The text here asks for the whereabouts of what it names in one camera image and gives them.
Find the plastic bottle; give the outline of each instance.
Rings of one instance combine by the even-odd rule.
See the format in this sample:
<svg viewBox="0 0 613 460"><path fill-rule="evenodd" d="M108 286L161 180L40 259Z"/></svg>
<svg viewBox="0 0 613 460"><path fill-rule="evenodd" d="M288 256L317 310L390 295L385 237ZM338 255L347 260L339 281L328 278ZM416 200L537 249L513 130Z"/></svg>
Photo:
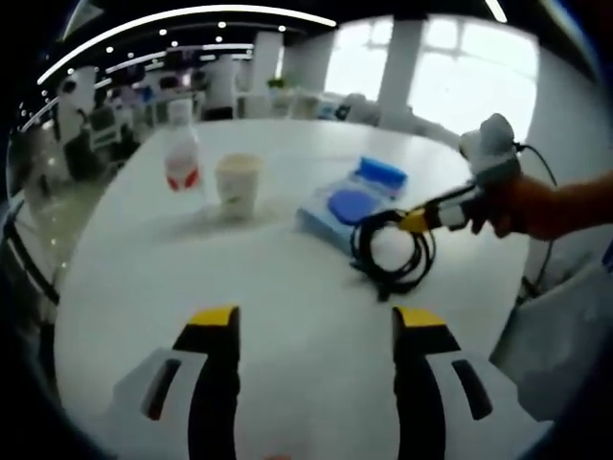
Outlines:
<svg viewBox="0 0 613 460"><path fill-rule="evenodd" d="M192 100L169 103L166 180L174 192L202 189L200 146L192 122Z"/></svg>

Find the cable coil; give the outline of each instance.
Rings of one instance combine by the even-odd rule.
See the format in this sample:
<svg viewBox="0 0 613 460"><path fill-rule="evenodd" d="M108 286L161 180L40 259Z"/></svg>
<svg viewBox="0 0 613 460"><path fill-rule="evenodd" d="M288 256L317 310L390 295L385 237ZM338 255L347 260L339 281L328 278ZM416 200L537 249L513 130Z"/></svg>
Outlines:
<svg viewBox="0 0 613 460"><path fill-rule="evenodd" d="M406 211L388 210L360 220L353 228L350 239L353 268L366 274L375 283L377 300L386 302L391 294L406 294L415 289L428 274L436 257L436 240L429 233L430 241L421 233L411 233L414 250L406 264L396 270L386 270L373 258L372 243L376 234L386 227L396 227L407 215ZM410 278L423 261L421 273Z"/></svg>

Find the white table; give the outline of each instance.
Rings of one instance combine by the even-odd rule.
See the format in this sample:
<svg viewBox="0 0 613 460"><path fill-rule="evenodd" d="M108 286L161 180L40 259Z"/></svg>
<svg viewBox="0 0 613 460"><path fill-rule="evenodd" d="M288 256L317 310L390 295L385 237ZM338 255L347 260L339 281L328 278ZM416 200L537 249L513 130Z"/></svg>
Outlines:
<svg viewBox="0 0 613 460"><path fill-rule="evenodd" d="M460 154L419 137L333 122L230 121L197 131L206 200L168 189L157 132L109 186L83 232L57 319L57 384L68 413L82 423L102 413L113 385L157 347L171 347L195 311L236 302L239 458L395 458L390 307L431 309L463 348L487 356L514 303L527 239L499 241L489 227L479 237L439 230L438 257L422 286L378 304L344 254L294 230L297 207L368 154L409 173L399 203L408 208L465 182ZM265 160L257 217L242 228L212 218L212 169L236 151ZM401 237L396 247L406 257L412 243Z"/></svg>

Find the black cable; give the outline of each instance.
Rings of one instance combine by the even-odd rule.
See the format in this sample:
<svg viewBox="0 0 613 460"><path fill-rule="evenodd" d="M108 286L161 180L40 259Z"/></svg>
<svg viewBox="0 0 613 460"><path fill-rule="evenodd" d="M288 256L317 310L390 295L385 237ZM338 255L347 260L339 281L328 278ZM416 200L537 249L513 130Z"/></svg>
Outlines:
<svg viewBox="0 0 613 460"><path fill-rule="evenodd" d="M515 147L517 148L518 152L521 152L523 150L530 150L532 153L534 153L538 157L540 162L543 164L545 169L547 170L547 174L549 175L549 178L552 180L552 183L554 184L554 186L557 187L557 180L551 168L549 167L549 163L547 163L543 155L541 155L537 149L527 144L519 144L519 143L515 143ZM549 264L549 261L552 258L553 249L554 249L554 242L549 241L549 244L547 245L547 253L545 254L545 260L543 261L543 265L541 266L540 270L538 271L538 274L536 275L536 278L534 279L534 283L531 283L526 277L522 278L522 283L524 284L526 291L528 291L528 294L532 298L535 298L539 295L538 286L543 281L543 276L545 276L545 269L547 268L547 265Z"/></svg>
<svg viewBox="0 0 613 460"><path fill-rule="evenodd" d="M414 250L406 264L396 270L386 270L376 264L372 243L376 234L390 226L396 227L407 215L406 211L389 210L360 220L353 228L351 237L352 266L366 274L377 289L379 302L386 302L391 294L406 294L415 289L428 274L436 257L436 241L430 233L430 241L422 233L411 233ZM423 260L421 274L407 279L415 273Z"/></svg>

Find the human hand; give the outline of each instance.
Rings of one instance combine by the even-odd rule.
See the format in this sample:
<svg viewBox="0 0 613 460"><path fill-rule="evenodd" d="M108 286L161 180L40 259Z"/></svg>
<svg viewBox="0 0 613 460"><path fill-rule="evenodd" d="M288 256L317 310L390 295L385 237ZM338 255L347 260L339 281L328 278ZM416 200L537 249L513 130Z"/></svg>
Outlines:
<svg viewBox="0 0 613 460"><path fill-rule="evenodd" d="M472 222L477 234L488 220L499 238L511 232L526 233L550 241L564 234L564 210L559 209L556 190L521 175L513 181L486 189L489 211Z"/></svg>

